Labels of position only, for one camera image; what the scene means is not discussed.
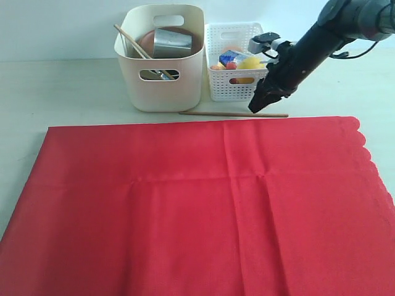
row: red tablecloth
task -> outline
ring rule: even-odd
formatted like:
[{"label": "red tablecloth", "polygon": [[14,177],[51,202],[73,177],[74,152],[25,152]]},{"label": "red tablecloth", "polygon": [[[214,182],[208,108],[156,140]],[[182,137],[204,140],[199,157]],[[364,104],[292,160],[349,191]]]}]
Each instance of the red tablecloth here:
[{"label": "red tablecloth", "polygon": [[395,295],[395,208],[351,117],[49,128],[0,295]]}]

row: stainless steel cup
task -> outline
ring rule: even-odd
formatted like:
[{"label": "stainless steel cup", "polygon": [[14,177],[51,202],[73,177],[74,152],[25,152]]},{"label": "stainless steel cup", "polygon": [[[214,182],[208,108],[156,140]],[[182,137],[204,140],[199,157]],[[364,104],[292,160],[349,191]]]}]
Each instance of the stainless steel cup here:
[{"label": "stainless steel cup", "polygon": [[160,28],[155,29],[155,59],[178,59],[188,57],[192,53],[192,36],[176,33]]}]

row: wooden chopstick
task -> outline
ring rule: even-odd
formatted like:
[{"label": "wooden chopstick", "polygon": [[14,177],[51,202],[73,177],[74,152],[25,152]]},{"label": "wooden chopstick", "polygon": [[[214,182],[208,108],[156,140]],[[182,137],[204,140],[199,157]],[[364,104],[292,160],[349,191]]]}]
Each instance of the wooden chopstick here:
[{"label": "wooden chopstick", "polygon": [[[124,37],[131,43],[135,51],[144,59],[152,59],[152,57],[147,54],[147,52],[125,31],[123,31],[117,24],[114,25],[114,28],[118,30],[118,32],[121,35],[124,35]],[[158,70],[158,72],[163,73],[166,75],[166,77],[170,80],[175,80],[175,78],[169,74],[168,71],[166,70]]]},{"label": "wooden chopstick", "polygon": [[287,118],[288,114],[267,114],[267,113],[230,113],[230,112],[199,112],[199,111],[184,111],[179,112],[182,115],[206,115],[206,116],[224,116],[224,117],[266,117],[266,118]]}]

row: white table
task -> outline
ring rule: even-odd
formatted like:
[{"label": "white table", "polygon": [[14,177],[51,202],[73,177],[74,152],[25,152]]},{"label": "white table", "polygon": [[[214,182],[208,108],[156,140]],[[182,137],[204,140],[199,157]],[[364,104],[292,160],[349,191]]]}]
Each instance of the white table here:
[{"label": "white table", "polygon": [[[265,112],[357,117],[366,148],[395,196],[394,62],[395,49],[377,49],[357,60],[328,59],[295,94]],[[247,102],[212,102],[205,76],[196,110],[246,112]],[[222,119],[229,118],[139,112],[116,59],[0,64],[0,236],[48,126]]]}]

